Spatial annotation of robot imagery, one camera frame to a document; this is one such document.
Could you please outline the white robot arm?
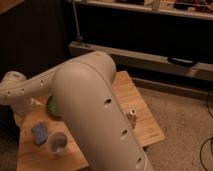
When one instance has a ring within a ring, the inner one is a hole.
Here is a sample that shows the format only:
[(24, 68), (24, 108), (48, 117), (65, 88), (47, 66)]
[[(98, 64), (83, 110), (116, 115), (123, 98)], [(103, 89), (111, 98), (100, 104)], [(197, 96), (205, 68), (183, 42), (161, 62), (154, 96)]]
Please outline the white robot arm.
[(154, 171), (113, 92), (115, 74), (115, 62), (102, 51), (30, 79), (10, 71), (0, 81), (0, 104), (24, 109), (28, 99), (51, 94), (92, 171)]

